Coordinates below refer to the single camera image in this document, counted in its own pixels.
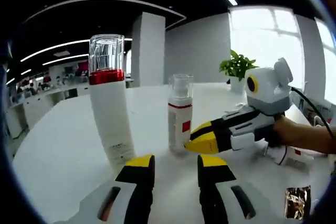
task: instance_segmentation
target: black cable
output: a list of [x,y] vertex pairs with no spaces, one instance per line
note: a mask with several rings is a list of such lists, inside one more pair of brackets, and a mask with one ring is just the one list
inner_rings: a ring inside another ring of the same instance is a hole
[[315,107],[314,104],[312,104],[312,102],[304,95],[301,93],[301,91],[299,91],[296,88],[291,87],[291,90],[298,93],[306,102],[308,102],[308,104],[314,109],[314,111],[316,112],[316,114],[321,118],[322,122],[324,123],[324,125],[326,126],[330,136],[332,138],[334,138],[334,134],[332,134],[332,131],[329,127],[329,124],[326,122],[326,120],[324,119],[324,117],[321,115],[320,111],[317,110],[317,108]]

